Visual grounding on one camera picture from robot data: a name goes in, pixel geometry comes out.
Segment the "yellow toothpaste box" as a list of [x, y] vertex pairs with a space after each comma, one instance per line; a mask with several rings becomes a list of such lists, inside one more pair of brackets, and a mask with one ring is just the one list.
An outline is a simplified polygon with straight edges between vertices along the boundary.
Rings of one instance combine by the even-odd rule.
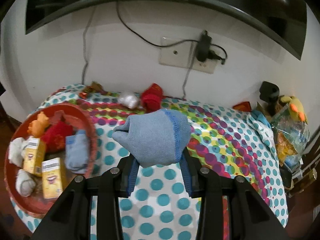
[[46, 144], [40, 138], [31, 138], [25, 148], [23, 169], [37, 177], [42, 176], [42, 162], [46, 154]]
[[66, 171], [61, 158], [42, 162], [42, 192], [44, 199], [58, 198], [67, 184]]

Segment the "light blue sock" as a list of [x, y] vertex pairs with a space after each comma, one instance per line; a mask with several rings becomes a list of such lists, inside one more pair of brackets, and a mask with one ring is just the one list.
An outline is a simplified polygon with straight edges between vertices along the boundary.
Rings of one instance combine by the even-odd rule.
[[129, 116], [125, 124], [114, 128], [112, 138], [127, 149], [141, 167], [168, 166], [181, 160], [191, 138], [191, 125], [183, 113], [160, 109]]
[[66, 137], [65, 166], [76, 174], [85, 174], [89, 160], [89, 139], [84, 129]]

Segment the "polka dot bed sheet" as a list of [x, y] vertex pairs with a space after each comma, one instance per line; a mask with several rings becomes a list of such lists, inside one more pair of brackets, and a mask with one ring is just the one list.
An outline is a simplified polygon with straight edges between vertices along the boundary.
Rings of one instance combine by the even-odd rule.
[[273, 133], [252, 113], [163, 98], [148, 114], [81, 84], [37, 111], [86, 133], [93, 152], [57, 199], [10, 191], [32, 239], [289, 238]]

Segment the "yellow snack packet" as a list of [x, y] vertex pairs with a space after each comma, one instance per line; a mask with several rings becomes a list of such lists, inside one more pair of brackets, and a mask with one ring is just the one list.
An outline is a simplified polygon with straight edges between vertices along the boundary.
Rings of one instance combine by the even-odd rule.
[[280, 166], [283, 166], [287, 156], [298, 154], [294, 146], [286, 139], [282, 132], [277, 133], [276, 150]]

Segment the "red orange plush toy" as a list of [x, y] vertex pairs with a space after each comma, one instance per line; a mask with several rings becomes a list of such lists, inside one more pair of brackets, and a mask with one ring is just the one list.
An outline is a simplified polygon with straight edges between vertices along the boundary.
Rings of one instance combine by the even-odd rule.
[[28, 125], [27, 133], [40, 138], [46, 145], [46, 153], [51, 154], [65, 149], [66, 138], [73, 135], [73, 126], [66, 122], [64, 111], [56, 111], [51, 118], [41, 111]]

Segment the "clear plastic bag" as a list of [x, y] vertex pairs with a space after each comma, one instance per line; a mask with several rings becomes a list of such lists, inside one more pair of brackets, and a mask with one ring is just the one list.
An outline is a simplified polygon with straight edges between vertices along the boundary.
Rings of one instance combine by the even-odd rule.
[[286, 105], [271, 119], [271, 128], [274, 133], [275, 144], [277, 133], [282, 132], [297, 151], [297, 155], [287, 156], [283, 164], [291, 173], [295, 172], [300, 167], [300, 159], [310, 138], [307, 124], [293, 121]]

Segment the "yellow crochet toy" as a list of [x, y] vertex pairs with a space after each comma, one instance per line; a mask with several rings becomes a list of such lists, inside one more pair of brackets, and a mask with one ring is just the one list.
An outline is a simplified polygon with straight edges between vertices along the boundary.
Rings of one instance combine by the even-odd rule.
[[288, 106], [291, 119], [295, 122], [304, 122], [308, 124], [308, 119], [304, 107], [300, 100], [295, 96], [281, 96], [280, 102]]

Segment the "small white sock ball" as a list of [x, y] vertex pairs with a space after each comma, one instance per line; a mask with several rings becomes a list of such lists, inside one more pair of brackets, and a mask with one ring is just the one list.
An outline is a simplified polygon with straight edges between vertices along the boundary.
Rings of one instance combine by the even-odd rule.
[[140, 100], [132, 92], [122, 92], [119, 95], [118, 103], [129, 108], [129, 109], [135, 109], [139, 106]]

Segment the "brown candy wrappers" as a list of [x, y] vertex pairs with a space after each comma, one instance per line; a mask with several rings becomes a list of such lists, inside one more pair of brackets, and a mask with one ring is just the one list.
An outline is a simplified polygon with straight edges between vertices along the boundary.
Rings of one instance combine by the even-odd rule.
[[92, 83], [89, 86], [86, 86], [81, 90], [81, 92], [79, 93], [79, 97], [82, 99], [87, 99], [90, 94], [95, 92], [100, 93], [101, 91], [104, 91], [102, 85], [95, 81], [92, 81]]

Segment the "red knitted sock ball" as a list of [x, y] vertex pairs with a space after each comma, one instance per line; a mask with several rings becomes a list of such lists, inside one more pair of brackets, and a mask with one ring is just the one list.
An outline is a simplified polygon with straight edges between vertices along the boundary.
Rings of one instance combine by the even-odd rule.
[[151, 113], [161, 108], [163, 99], [163, 89], [156, 83], [153, 83], [140, 95], [140, 101], [145, 108], [146, 113]]

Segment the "black power adapter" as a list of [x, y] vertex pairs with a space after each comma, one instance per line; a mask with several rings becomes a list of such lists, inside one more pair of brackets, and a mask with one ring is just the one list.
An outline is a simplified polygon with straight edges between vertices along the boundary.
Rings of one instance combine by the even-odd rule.
[[208, 54], [210, 51], [212, 38], [208, 35], [208, 31], [204, 30], [201, 35], [200, 39], [196, 45], [196, 59], [199, 62], [205, 62], [208, 58]]

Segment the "red packet by wall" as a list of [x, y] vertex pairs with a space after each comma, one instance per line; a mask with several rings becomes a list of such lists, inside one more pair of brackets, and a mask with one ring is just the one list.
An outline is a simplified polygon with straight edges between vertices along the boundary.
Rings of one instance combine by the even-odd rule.
[[232, 109], [242, 112], [251, 112], [252, 107], [249, 101], [244, 101], [241, 103], [238, 103], [232, 107]]

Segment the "white wall socket plate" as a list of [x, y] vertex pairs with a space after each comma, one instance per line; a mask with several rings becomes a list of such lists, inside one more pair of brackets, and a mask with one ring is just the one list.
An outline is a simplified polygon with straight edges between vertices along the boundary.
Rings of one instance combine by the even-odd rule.
[[[193, 42], [184, 42], [170, 48], [161, 48], [158, 62], [164, 66], [188, 68], [195, 47]], [[200, 62], [195, 59], [192, 70], [213, 74], [218, 63], [219, 61], [217, 60], [207, 59], [204, 62]]]

